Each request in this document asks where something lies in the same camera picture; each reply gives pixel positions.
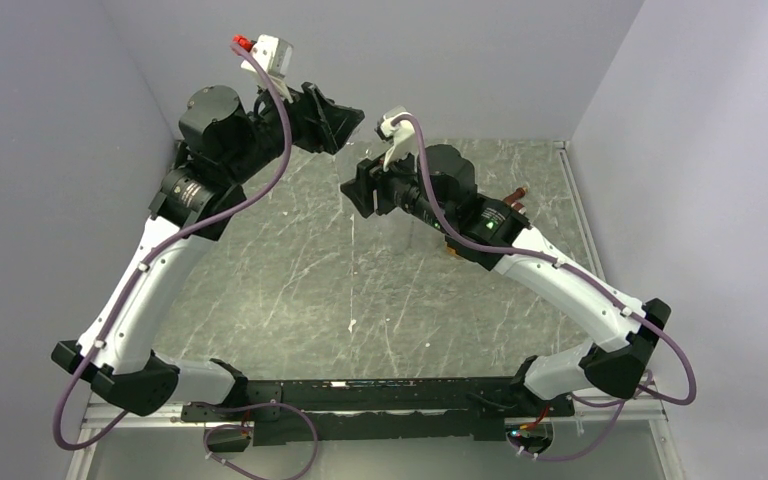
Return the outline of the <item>clear plastic bottle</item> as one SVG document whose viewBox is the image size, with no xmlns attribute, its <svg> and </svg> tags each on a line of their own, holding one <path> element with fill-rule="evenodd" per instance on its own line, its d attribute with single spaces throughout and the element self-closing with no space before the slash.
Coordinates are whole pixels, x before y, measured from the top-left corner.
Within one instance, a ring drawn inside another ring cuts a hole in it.
<svg viewBox="0 0 768 480">
<path fill-rule="evenodd" d="M 356 165 L 365 159 L 380 143 L 372 133 L 356 132 L 345 146 L 334 156 L 337 184 L 342 184 L 355 177 Z"/>
<path fill-rule="evenodd" d="M 385 217 L 388 250 L 394 255 L 416 255 L 422 252 L 425 226 L 415 217 L 394 211 Z"/>
</svg>

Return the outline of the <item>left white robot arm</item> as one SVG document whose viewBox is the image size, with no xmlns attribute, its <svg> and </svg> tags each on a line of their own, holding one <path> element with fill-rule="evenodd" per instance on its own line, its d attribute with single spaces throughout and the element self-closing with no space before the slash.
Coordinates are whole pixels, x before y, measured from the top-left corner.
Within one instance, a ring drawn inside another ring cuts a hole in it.
<svg viewBox="0 0 768 480">
<path fill-rule="evenodd" d="M 218 359 L 170 358 L 154 350 L 154 339 L 185 280 L 246 203 L 244 184 L 282 158 L 286 145 L 336 154 L 364 117 L 310 82 L 282 107 L 261 90 L 251 112 L 228 86 L 194 93 L 179 120 L 174 167 L 151 202 L 126 273 L 91 326 L 55 346 L 53 361 L 128 413 L 194 402 L 221 419 L 239 417 L 249 401 L 242 372 Z"/>
</svg>

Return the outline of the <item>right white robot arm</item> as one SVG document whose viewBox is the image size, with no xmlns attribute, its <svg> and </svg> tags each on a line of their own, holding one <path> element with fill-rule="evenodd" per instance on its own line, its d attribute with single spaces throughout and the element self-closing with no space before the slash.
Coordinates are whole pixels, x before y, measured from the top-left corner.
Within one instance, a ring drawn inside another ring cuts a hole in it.
<svg viewBox="0 0 768 480">
<path fill-rule="evenodd" d="M 474 165 L 450 145 L 426 150 L 430 181 L 447 221 L 474 250 L 447 236 L 447 247 L 529 288 L 559 308 L 588 335 L 583 344 L 549 356 L 531 356 L 512 379 L 517 411 L 534 415 L 555 397 L 596 388 L 628 400 L 639 391 L 670 307 L 625 295 L 557 250 L 525 215 L 479 193 Z"/>
</svg>

